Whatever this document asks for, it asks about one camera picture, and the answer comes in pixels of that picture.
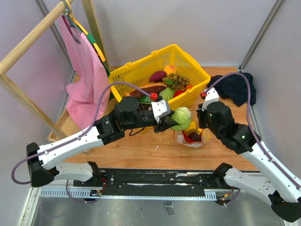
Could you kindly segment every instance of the plastic bag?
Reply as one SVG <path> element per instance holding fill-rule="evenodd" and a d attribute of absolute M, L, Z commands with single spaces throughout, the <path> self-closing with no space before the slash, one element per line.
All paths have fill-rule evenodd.
<path fill-rule="evenodd" d="M 174 131 L 174 139 L 176 140 L 176 142 L 178 142 L 181 145 L 185 145 L 185 146 L 193 147 L 193 148 L 202 147 L 206 144 L 211 143 L 212 135 L 211 135 L 210 130 L 198 129 L 198 131 L 201 131 L 201 141 L 200 142 L 196 142 L 196 141 L 189 139 L 189 137 L 185 133 L 185 131 L 181 131 L 181 130 Z"/>

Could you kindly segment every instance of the white wall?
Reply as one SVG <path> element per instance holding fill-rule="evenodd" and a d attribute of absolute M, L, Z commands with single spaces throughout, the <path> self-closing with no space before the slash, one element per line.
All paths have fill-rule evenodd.
<path fill-rule="evenodd" d="M 44 0 L 48 9 L 57 2 Z M 203 66 L 238 66 L 275 0 L 94 0 L 110 65 L 176 43 Z M 81 1 L 74 16 L 88 29 Z"/>
<path fill-rule="evenodd" d="M 287 0 L 245 68 L 254 76 L 254 105 L 269 149 L 301 178 L 301 1 Z"/>
<path fill-rule="evenodd" d="M 3 1 L 0 7 L 0 60 L 42 19 L 32 0 Z M 57 120 L 72 69 L 48 30 L 8 71 L 7 75 L 53 120 Z M 29 186 L 16 185 L 10 178 L 14 165 L 26 157 L 26 145 L 43 144 L 49 130 L 0 87 L 0 181 L 1 225 L 19 220 Z M 16 173 L 28 181 L 26 164 Z"/>

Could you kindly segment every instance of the green leaf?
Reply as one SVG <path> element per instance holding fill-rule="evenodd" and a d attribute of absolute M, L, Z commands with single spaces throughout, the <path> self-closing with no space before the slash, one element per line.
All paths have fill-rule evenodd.
<path fill-rule="evenodd" d="M 167 85 L 173 85 L 173 81 L 171 81 L 170 79 L 165 79 L 165 82 Z"/>

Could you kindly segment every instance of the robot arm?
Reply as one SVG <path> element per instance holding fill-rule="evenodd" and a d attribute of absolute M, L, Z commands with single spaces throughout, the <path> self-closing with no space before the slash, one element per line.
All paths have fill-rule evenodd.
<path fill-rule="evenodd" d="M 134 97 L 125 97 L 116 104 L 109 115 L 97 120 L 84 136 L 80 135 L 88 128 L 48 145 L 29 144 L 26 147 L 27 156 L 44 153 L 28 161 L 31 185 L 40 187 L 54 180 L 73 179 L 89 181 L 91 186 L 95 186 L 100 177 L 96 163 L 76 164 L 63 161 L 87 149 L 101 147 L 123 138 L 126 129 L 153 126 L 154 131 L 158 133 L 178 125 L 168 117 L 173 111 L 170 110 L 167 101 L 159 98 L 151 105 L 152 110 L 139 111 L 138 100 Z"/>
<path fill-rule="evenodd" d="M 200 128 L 210 131 L 229 149 L 248 159 L 269 180 L 261 181 L 223 163 L 214 171 L 220 187 L 230 185 L 243 189 L 271 205 L 281 218 L 293 222 L 301 217 L 301 180 L 286 168 L 260 140 L 268 156 L 256 142 L 247 125 L 235 123 L 231 110 L 218 101 L 214 88 L 197 110 Z"/>

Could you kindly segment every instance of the peach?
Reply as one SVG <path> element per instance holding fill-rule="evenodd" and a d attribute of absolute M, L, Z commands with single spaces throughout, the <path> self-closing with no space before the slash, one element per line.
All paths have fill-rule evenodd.
<path fill-rule="evenodd" d="M 174 66 L 172 66 L 172 65 L 165 66 L 165 68 L 163 69 L 163 71 L 165 71 L 167 75 L 170 75 L 170 73 L 173 73 L 173 74 L 177 73 L 177 69 Z"/>

